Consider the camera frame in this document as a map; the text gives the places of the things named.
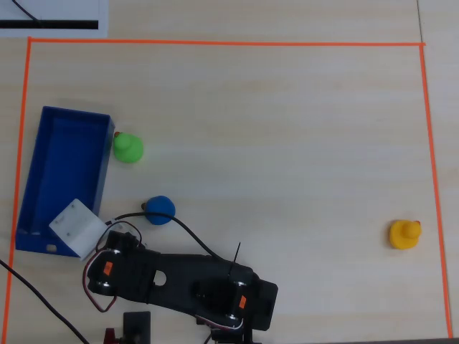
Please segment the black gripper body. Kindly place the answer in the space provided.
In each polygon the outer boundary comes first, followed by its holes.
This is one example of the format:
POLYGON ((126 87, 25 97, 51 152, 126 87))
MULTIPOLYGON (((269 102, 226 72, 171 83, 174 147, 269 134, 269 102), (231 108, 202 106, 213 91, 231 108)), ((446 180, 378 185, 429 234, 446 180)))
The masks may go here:
POLYGON ((119 252, 129 252, 134 249, 143 249, 144 245, 140 239, 130 232, 110 231, 105 242, 105 247, 119 252))

